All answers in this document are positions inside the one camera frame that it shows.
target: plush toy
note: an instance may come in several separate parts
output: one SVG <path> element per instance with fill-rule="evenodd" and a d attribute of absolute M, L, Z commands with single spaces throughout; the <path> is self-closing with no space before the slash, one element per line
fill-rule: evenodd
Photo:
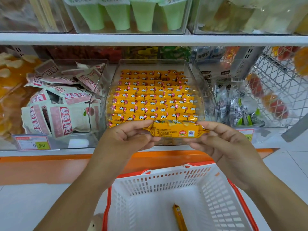
<path fill-rule="evenodd" d="M 101 231 L 103 226 L 104 213 L 98 213 L 92 217 L 88 231 Z"/>

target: white floor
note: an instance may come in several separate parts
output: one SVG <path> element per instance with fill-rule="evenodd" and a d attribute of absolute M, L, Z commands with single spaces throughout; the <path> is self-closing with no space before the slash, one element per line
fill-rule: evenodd
<path fill-rule="evenodd" d="M 304 138 L 296 139 L 293 151 L 281 149 L 265 158 L 264 162 L 276 176 L 308 203 L 308 144 L 305 141 Z M 0 230 L 32 231 L 68 186 L 68 184 L 0 186 Z M 270 230 L 250 198 L 243 191 L 242 194 L 259 230 Z M 104 212 L 106 198 L 107 192 L 102 195 L 95 214 Z"/>

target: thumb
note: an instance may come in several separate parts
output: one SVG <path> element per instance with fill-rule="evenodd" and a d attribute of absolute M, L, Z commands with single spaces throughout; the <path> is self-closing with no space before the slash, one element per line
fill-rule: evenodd
<path fill-rule="evenodd" d="M 217 149 L 224 155 L 228 155 L 233 151 L 233 145 L 219 136 L 207 136 L 203 143 Z"/>
<path fill-rule="evenodd" d="M 125 147 L 129 152 L 135 153 L 147 145 L 152 136 L 151 135 L 136 135 L 133 138 L 126 141 Z"/>

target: hand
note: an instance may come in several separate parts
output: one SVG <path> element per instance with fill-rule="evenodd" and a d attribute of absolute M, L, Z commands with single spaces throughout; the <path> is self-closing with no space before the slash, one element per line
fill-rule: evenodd
<path fill-rule="evenodd" d="M 142 133 L 142 128 L 149 127 L 152 120 L 125 122 L 108 128 L 102 135 L 94 153 L 84 170 L 100 183 L 106 181 L 111 186 L 121 173 L 131 156 L 137 152 L 154 146 L 160 137 L 152 137 Z"/>
<path fill-rule="evenodd" d="M 239 131 L 218 122 L 198 122 L 210 133 L 185 139 L 190 147 L 213 158 L 221 171 L 236 186 L 249 190 L 271 175 L 255 147 Z"/>

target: right hand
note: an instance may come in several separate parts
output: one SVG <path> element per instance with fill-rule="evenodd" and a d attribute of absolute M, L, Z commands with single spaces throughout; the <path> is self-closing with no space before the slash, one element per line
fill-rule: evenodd
<path fill-rule="evenodd" d="M 210 133 L 197 139 L 185 139 L 190 147 L 207 153 L 221 171 L 244 191 L 254 189 L 271 171 L 255 147 L 239 131 L 218 122 L 197 122 Z"/>

